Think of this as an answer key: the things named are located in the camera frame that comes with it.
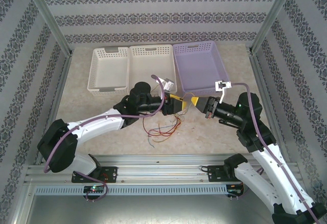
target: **table surface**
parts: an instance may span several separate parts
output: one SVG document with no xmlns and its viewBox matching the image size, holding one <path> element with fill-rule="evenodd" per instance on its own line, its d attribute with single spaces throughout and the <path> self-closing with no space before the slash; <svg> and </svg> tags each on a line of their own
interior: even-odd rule
<svg viewBox="0 0 327 224">
<path fill-rule="evenodd" d="M 245 82 L 251 92 L 259 96 L 250 60 L 245 45 L 218 46 L 220 55 L 231 82 Z M 60 101 L 57 119 L 75 122 L 101 114 L 115 104 L 121 97 L 95 97 L 87 90 L 88 74 L 91 65 L 90 48 L 76 48 L 73 53 L 64 91 Z M 236 104 L 240 93 L 245 88 L 236 86 L 227 90 L 224 102 Z M 263 111 L 262 121 L 268 125 Z M 145 119 L 147 130 L 171 125 L 174 116 L 161 113 Z M 212 153 L 246 153 L 247 150 L 238 141 L 236 129 L 218 123 L 218 119 L 206 119 L 193 105 L 184 115 L 179 129 L 167 140 L 156 143 L 148 138 L 143 130 L 142 121 L 122 130 L 111 131 L 93 138 L 78 148 L 79 152 L 94 155 L 144 155 L 144 154 L 212 154 Z"/>
</svg>

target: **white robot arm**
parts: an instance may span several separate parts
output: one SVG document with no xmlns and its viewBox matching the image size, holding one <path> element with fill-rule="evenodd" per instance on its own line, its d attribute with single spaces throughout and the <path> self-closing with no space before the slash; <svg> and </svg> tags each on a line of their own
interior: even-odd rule
<svg viewBox="0 0 327 224">
<path fill-rule="evenodd" d="M 315 203 L 297 182 L 274 136 L 260 121 L 262 106 L 259 98 L 255 94 L 251 94 L 250 97 L 251 109 L 247 93 L 240 95 L 236 106 L 222 102 L 221 98 L 192 98 L 192 103 L 205 113 L 207 118 L 218 117 L 219 123 L 238 129 L 240 142 L 266 171 L 272 185 L 263 179 L 240 154 L 225 160 L 225 174 L 246 184 L 270 210 L 274 223 L 318 222 L 318 219 L 326 213 L 326 208 L 320 203 Z M 164 115 L 168 115 L 177 113 L 184 107 L 185 103 L 179 97 L 169 93 L 152 97 L 147 83 L 137 83 L 129 96 L 124 97 L 120 103 L 103 114 L 67 124 L 61 119 L 56 120 L 38 144 L 38 149 L 47 162 L 49 161 L 49 167 L 53 172 L 70 169 L 101 182 L 98 180 L 101 165 L 92 155 L 77 153 L 77 147 L 103 133 L 131 125 L 144 112 L 161 110 Z"/>
<path fill-rule="evenodd" d="M 222 102 L 219 97 L 193 97 L 192 103 L 206 114 L 206 118 L 218 117 L 219 123 L 238 129 L 239 141 L 259 162 L 272 185 L 241 154 L 225 160 L 224 173 L 246 184 L 270 210 L 274 223 L 315 223 L 324 216 L 326 208 L 315 203 L 301 187 L 287 166 L 276 139 L 260 120 L 262 106 L 257 95 L 242 93 L 236 106 Z"/>
</svg>

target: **floral pattern wall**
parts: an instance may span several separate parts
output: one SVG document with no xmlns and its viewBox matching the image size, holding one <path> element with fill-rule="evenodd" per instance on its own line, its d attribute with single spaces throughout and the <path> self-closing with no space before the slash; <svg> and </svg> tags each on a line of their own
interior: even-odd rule
<svg viewBox="0 0 327 224">
<path fill-rule="evenodd" d="M 33 164 L 66 56 L 32 0 L 0 0 L 0 223 Z"/>
<path fill-rule="evenodd" d="M 70 47 L 215 40 L 250 46 L 275 0 L 45 0 Z"/>
<path fill-rule="evenodd" d="M 325 205 L 326 35 L 327 0 L 286 0 L 257 52 L 289 157 L 308 192 Z"/>
</svg>

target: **black mounting bracket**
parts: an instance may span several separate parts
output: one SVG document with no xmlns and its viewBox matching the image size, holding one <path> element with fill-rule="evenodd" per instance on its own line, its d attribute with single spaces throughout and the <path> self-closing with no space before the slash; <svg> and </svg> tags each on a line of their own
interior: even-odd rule
<svg viewBox="0 0 327 224">
<path fill-rule="evenodd" d="M 97 179 L 105 183 L 116 183 L 117 174 L 118 174 L 117 167 L 102 167 L 100 171 L 100 176 Z M 95 181 L 85 178 L 79 175 L 78 173 L 76 173 L 75 171 L 73 172 L 72 183 L 93 183 L 93 182 Z"/>
<path fill-rule="evenodd" d="M 202 166 L 201 171 L 208 173 L 209 182 L 240 182 L 236 177 L 229 177 L 223 165 Z"/>
</svg>

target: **plastic storage bin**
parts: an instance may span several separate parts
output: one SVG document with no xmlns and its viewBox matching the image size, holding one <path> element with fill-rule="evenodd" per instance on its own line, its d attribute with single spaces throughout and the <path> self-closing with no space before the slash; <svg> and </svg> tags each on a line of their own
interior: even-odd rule
<svg viewBox="0 0 327 224">
<path fill-rule="evenodd" d="M 94 96 L 126 95 L 128 71 L 129 50 L 127 47 L 94 49 L 87 90 Z"/>
<path fill-rule="evenodd" d="M 214 41 L 175 44 L 173 50 L 184 94 L 212 95 L 217 80 L 229 81 Z"/>
<path fill-rule="evenodd" d="M 147 82 L 153 90 L 158 83 L 151 78 L 154 74 L 162 79 L 174 81 L 171 93 L 177 92 L 173 48 L 169 44 L 131 46 L 128 92 L 138 82 Z M 158 94 L 158 88 L 152 92 Z"/>
</svg>

